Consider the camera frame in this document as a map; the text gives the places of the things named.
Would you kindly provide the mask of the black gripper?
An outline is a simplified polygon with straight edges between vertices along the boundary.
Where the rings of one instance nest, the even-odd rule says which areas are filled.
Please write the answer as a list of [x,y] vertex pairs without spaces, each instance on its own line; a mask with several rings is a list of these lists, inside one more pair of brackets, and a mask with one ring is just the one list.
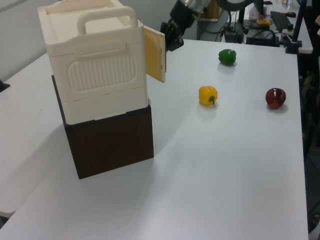
[[177,0],[170,11],[168,22],[162,22],[160,32],[165,35],[166,51],[173,52],[184,45],[182,36],[190,28],[196,13],[187,7],[181,0]]

